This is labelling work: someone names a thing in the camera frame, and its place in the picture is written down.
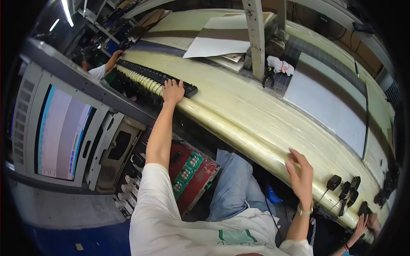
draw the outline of man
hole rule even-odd
[[[109,72],[117,62],[117,59],[119,58],[120,53],[123,53],[123,50],[117,50],[116,52],[113,53],[112,57],[109,59],[109,61],[104,64],[99,66],[98,68],[92,68],[91,64],[87,62],[87,58],[85,56],[88,55],[88,53],[85,53],[87,49],[84,50],[84,57],[79,56],[73,59],[73,61],[82,67],[82,69],[85,72],[90,73],[93,77],[96,77],[98,80],[103,79],[107,72]]]
[[[132,256],[140,255],[313,255],[306,240],[312,205],[313,168],[296,150],[290,150],[286,168],[300,199],[297,213],[280,248],[276,227],[265,197],[243,158],[218,151],[222,170],[207,221],[184,222],[178,212],[168,174],[172,116],[184,97],[183,82],[165,81],[164,105],[146,150],[137,205],[131,217]],[[294,164],[301,166],[301,174]]]

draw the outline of vent grille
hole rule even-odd
[[[31,95],[30,95],[30,94],[28,94],[28,93],[25,92],[25,91],[21,91],[21,93],[20,93],[20,99],[22,99],[23,101],[29,103],[29,102],[30,102],[30,98],[31,98]]]
[[[30,105],[31,94],[34,90],[34,83],[24,80],[23,88],[17,102],[16,119],[14,121],[14,156],[16,162],[24,164],[24,131],[26,126],[27,111]]]
[[[24,125],[23,125],[23,124],[21,124],[21,123],[19,123],[19,122],[15,122],[15,123],[14,123],[14,127],[15,127],[17,130],[19,130],[19,131],[21,131],[21,132],[24,132]]]
[[[20,101],[17,105],[17,109],[20,109],[24,113],[27,113],[28,106]]]
[[[21,122],[25,123],[25,114],[17,111],[16,112],[16,119],[20,120]]]
[[[20,133],[20,132],[17,131],[17,130],[14,130],[14,137],[15,137],[16,139],[19,139],[19,140],[21,140],[21,141],[24,141],[24,134]]]
[[[20,141],[14,141],[14,146],[18,147],[19,149],[23,150],[23,143],[21,143]]]
[[[32,92],[33,89],[34,89],[34,83],[32,83],[28,80],[24,80],[23,88],[26,89],[29,92]]]
[[[396,87],[395,83],[392,83],[390,87],[385,91],[387,99],[393,104],[393,106],[397,106],[400,102],[400,94],[399,90]]]
[[[21,150],[19,150],[19,149],[17,149],[17,148],[14,148],[14,153],[16,153],[16,155],[18,155],[18,156],[20,156],[20,157],[23,157],[23,156],[24,156],[23,151],[21,151]]]

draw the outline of blue floor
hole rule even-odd
[[[92,229],[54,230],[26,225],[28,236],[44,256],[130,256],[130,222]],[[79,251],[75,244],[81,244]]]

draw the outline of rag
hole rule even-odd
[[[285,73],[288,77],[293,75],[295,68],[287,63],[286,61],[281,61],[278,57],[268,56],[267,59],[268,66],[273,68],[274,73]]]

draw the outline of green circuit board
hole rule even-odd
[[[199,166],[204,161],[204,158],[198,155],[195,152],[192,152],[188,160],[185,162],[185,165],[191,168],[194,172],[198,170]]]
[[[194,176],[195,172],[189,168],[188,166],[184,165],[182,167],[182,170],[178,173],[178,179],[180,179],[183,183],[188,185],[189,181],[192,179]]]
[[[185,162],[185,165],[182,167],[182,169],[178,173],[178,176],[172,183],[172,190],[174,192],[175,200],[177,200],[182,194],[203,161],[204,158],[199,154],[195,152],[191,153],[188,160]]]
[[[178,199],[178,197],[182,194],[185,188],[186,185],[184,184],[184,182],[181,181],[179,178],[175,178],[174,182],[172,183],[172,190],[174,192],[175,200]]]

